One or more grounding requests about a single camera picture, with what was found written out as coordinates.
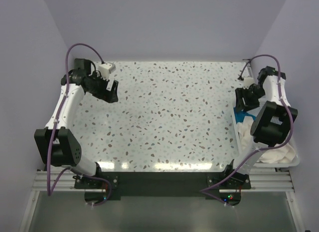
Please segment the blue polo t shirt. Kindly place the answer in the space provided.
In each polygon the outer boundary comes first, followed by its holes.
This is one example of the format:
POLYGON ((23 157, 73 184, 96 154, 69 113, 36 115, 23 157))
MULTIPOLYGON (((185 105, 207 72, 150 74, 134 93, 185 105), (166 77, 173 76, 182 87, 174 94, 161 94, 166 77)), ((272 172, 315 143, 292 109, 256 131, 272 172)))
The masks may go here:
POLYGON ((251 117, 253 119, 253 121, 255 121, 255 119, 256 119, 256 116, 254 116, 250 113, 244 112, 244 111, 236 112, 234 110, 234 116, 235 116, 236 123, 242 123, 244 121, 245 117, 251 117))

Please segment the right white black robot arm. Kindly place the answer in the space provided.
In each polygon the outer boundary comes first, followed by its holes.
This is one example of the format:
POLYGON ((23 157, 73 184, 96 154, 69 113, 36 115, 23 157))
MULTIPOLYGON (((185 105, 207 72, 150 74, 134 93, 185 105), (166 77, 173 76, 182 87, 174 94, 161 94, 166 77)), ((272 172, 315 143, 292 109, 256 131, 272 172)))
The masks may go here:
POLYGON ((245 78, 243 87, 235 89, 234 114, 257 109, 249 127, 250 139, 239 157, 226 167, 222 185, 232 189, 247 183, 252 167, 266 152, 281 149, 292 137, 297 109, 291 107, 285 94, 286 75, 266 66, 257 81, 245 78))

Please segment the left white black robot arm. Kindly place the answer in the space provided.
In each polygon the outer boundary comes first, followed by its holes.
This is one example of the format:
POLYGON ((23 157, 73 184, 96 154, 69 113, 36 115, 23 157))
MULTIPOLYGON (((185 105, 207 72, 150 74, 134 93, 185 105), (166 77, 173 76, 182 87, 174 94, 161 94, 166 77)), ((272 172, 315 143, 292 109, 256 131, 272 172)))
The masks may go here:
POLYGON ((61 79, 58 103, 48 123, 34 133, 35 142, 43 163, 50 167, 70 168, 76 174, 86 175, 86 183, 98 188, 103 183, 97 172, 97 163, 82 153, 80 143, 71 132, 73 119, 86 93, 107 103, 118 101, 118 81, 110 79, 114 64, 95 64, 88 59, 77 58, 74 68, 61 79))

